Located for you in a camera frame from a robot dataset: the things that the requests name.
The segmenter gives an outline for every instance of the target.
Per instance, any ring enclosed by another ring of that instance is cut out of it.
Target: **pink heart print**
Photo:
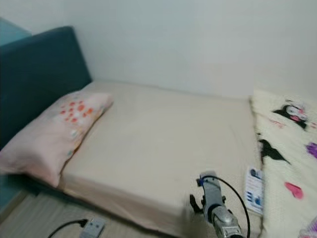
[[[292,192],[292,194],[295,198],[302,199],[304,197],[304,193],[300,187],[298,187],[290,182],[285,182],[285,187],[287,187],[287,189]]]

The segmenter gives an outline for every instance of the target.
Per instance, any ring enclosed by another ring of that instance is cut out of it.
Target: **teal wall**
[[[0,17],[0,46],[30,36],[31,33]],[[0,210],[21,190],[17,176],[0,176]]]

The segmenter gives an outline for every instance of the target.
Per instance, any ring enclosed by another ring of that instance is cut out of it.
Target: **bed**
[[[30,53],[27,63],[17,60]],[[215,170],[242,195],[247,167],[260,168],[247,100],[92,82],[71,27],[12,43],[2,54],[1,77],[7,85],[1,81],[1,94],[6,96],[1,107],[8,115],[1,120],[2,147],[61,95],[84,86],[86,91],[113,95],[113,106],[91,128],[61,173],[58,189],[75,198],[147,229],[177,237],[212,237],[213,229],[189,205],[190,193],[196,198],[203,195],[196,178]],[[41,70],[34,68],[37,62]],[[24,89],[14,87],[12,77]],[[41,103],[35,104],[34,98]],[[12,121],[17,113],[12,106],[31,110]],[[239,200],[225,186],[222,192],[246,234]],[[255,238],[261,219],[250,213],[250,220]]]

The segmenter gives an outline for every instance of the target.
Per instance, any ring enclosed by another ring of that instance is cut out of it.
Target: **white wall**
[[[317,0],[0,2],[4,18],[32,32],[74,25],[95,80],[317,97]]]
[[[67,25],[63,0],[0,0],[0,16],[32,34]]]

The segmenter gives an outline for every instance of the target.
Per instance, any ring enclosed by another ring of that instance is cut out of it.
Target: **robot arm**
[[[200,209],[193,195],[190,203],[195,213],[203,213],[206,221],[213,225],[218,238],[244,238],[241,233],[237,218],[224,205],[225,197],[221,196],[219,181],[215,172],[200,174],[197,179],[198,186],[202,186],[205,195],[202,199],[203,208]]]

